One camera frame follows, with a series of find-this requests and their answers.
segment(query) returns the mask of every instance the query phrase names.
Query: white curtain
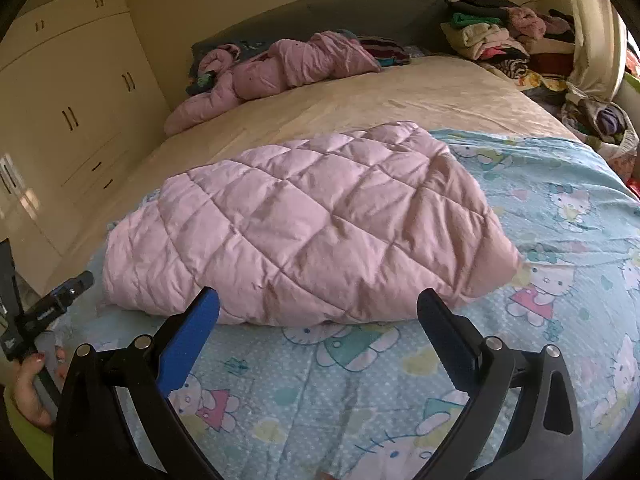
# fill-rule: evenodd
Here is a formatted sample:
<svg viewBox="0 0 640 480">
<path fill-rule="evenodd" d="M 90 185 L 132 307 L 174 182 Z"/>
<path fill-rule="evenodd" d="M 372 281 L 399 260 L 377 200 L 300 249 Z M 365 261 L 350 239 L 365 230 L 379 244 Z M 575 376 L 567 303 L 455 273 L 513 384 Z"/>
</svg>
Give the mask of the white curtain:
<svg viewBox="0 0 640 480">
<path fill-rule="evenodd" d="M 569 81 L 585 94 L 611 101 L 625 69 L 625 24 L 609 0 L 571 1 L 575 54 Z"/>
</svg>

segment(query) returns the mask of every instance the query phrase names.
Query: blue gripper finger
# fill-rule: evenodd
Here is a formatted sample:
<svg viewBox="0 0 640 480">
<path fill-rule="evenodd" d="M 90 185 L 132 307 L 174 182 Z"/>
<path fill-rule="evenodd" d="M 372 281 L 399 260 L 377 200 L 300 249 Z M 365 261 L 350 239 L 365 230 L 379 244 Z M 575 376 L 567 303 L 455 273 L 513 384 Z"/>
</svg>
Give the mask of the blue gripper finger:
<svg viewBox="0 0 640 480">
<path fill-rule="evenodd" d="M 187 315 L 158 359 L 156 385 L 164 397 L 179 390 L 200 355 L 220 314 L 218 293 L 205 287 L 188 307 Z"/>
</svg>

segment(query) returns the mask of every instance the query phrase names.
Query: beige bed sheet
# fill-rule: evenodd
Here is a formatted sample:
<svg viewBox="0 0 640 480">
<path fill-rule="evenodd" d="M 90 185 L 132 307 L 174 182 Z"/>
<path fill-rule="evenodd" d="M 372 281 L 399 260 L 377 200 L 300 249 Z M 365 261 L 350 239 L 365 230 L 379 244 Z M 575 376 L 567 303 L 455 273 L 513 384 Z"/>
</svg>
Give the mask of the beige bed sheet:
<svg viewBox="0 0 640 480">
<path fill-rule="evenodd" d="M 49 288 L 84 269 L 122 218 L 166 178 L 263 144 L 411 120 L 427 130 L 455 128 L 576 140 L 513 84 L 454 57 L 412 60 L 377 74 L 325 81 L 248 102 L 167 139 L 131 174 L 76 238 Z"/>
</svg>

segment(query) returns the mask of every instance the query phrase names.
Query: mattress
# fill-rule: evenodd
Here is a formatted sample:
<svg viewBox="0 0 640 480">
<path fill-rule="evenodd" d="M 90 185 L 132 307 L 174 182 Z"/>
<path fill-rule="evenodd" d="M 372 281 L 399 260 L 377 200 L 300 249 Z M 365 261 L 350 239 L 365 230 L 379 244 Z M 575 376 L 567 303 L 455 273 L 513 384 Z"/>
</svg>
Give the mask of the mattress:
<svg viewBox="0 0 640 480">
<path fill-rule="evenodd" d="M 47 281 L 53 288 L 84 269 L 109 222 L 169 176 L 263 144 L 414 121 L 427 130 L 460 128 L 518 137 L 576 140 L 562 124 L 501 80 L 467 60 L 429 56 L 381 73 L 325 81 L 245 103 L 167 139 L 96 211 Z"/>
<path fill-rule="evenodd" d="M 476 178 L 523 256 L 511 283 L 456 309 L 510 348 L 557 345 L 575 389 L 584 477 L 638 405 L 640 204 L 606 163 L 569 139 L 432 130 Z M 155 200 L 150 193 L 143 202 Z M 89 268 L 99 278 L 104 250 Z M 164 320 L 106 304 L 94 287 L 60 319 L 73 348 L 128 345 Z M 217 326 L 184 386 L 183 424 L 228 480 L 410 480 L 467 397 L 417 321 L 306 328 Z M 478 461 L 496 453 L 505 409 Z M 126 396 L 142 456 L 159 466 Z"/>
</svg>

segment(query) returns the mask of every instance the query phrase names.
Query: green headboard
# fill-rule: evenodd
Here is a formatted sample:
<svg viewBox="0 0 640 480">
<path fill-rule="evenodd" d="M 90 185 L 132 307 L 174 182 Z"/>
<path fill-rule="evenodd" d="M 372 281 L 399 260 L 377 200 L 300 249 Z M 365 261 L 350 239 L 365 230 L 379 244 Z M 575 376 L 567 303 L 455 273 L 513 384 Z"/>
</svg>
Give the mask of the green headboard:
<svg viewBox="0 0 640 480">
<path fill-rule="evenodd" d="M 346 28 L 356 35 L 392 38 L 432 52 L 451 53 L 440 30 L 450 0 L 299 0 L 267 10 L 195 43 L 194 57 L 229 41 L 308 40 L 315 32 Z"/>
</svg>

